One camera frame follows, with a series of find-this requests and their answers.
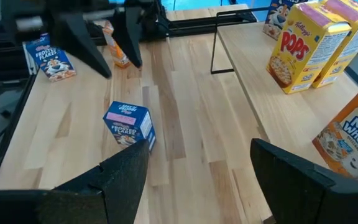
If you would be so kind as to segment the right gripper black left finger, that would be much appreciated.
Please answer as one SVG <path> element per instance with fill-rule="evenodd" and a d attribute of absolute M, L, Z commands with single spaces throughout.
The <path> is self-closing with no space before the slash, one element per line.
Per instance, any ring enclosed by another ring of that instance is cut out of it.
<path fill-rule="evenodd" d="M 149 142 L 140 140 L 56 187 L 75 194 L 54 224 L 133 224 L 145 185 Z"/>

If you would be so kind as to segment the orange Mini-Wheats cereal box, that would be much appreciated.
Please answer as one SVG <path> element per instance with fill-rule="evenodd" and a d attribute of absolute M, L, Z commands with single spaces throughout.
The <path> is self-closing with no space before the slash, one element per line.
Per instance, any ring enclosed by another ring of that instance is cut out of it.
<path fill-rule="evenodd" d="M 358 179 L 358 94 L 313 139 L 329 168 Z"/>
<path fill-rule="evenodd" d="M 109 21 L 104 21 L 102 30 L 114 64 L 120 68 L 128 67 L 131 62 L 127 58 L 126 54 L 122 51 L 122 49 L 118 46 L 117 42 L 113 39 L 112 35 L 114 33 L 114 28 L 111 23 Z"/>

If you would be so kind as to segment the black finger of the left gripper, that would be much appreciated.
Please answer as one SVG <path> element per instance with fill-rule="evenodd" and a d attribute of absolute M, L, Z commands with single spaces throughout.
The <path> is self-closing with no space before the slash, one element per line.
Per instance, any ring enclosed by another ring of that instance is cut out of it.
<path fill-rule="evenodd" d="M 109 65 L 92 41 L 79 12 L 53 14 L 48 22 L 50 43 L 81 60 L 102 77 L 112 77 Z"/>
<path fill-rule="evenodd" d="M 142 66 L 139 48 L 141 37 L 139 18 L 141 12 L 140 7 L 118 7 L 113 16 L 113 39 L 137 68 Z"/>

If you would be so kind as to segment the blue Frosted Flakes cereal box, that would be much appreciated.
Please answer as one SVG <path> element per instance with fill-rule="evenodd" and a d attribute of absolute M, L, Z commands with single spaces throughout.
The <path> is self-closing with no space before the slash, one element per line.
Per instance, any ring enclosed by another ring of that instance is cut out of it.
<path fill-rule="evenodd" d="M 66 53 L 50 44 L 48 34 L 25 43 L 25 48 L 41 71 L 51 82 L 57 82 L 76 75 Z"/>
<path fill-rule="evenodd" d="M 156 133 L 146 107 L 113 101 L 103 120 L 121 148 L 145 139 L 149 142 L 149 151 L 152 151 Z"/>
<path fill-rule="evenodd" d="M 291 7 L 294 4 L 307 1 L 308 0 L 272 0 L 268 7 L 268 14 L 263 27 L 263 32 L 271 38 L 278 40 Z"/>

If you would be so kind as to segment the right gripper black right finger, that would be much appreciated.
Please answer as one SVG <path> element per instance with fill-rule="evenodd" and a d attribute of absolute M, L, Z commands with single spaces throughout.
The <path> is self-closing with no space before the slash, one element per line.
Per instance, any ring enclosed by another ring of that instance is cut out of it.
<path fill-rule="evenodd" d="M 259 138 L 250 158 L 277 224 L 358 224 L 358 180 Z"/>

